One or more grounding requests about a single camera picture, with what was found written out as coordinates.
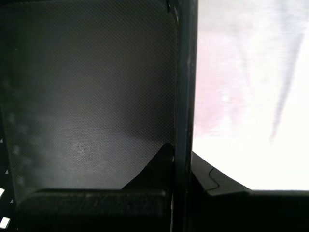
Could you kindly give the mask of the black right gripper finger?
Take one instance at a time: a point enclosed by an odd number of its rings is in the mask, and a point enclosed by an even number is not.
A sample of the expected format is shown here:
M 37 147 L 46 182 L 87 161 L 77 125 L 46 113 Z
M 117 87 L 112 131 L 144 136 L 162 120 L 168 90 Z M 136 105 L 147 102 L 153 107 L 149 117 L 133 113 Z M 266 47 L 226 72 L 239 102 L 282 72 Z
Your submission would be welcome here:
M 174 148 L 164 144 L 122 189 L 44 189 L 17 207 L 22 232 L 168 232 Z
M 251 190 L 192 153 L 192 232 L 307 232 L 309 193 Z

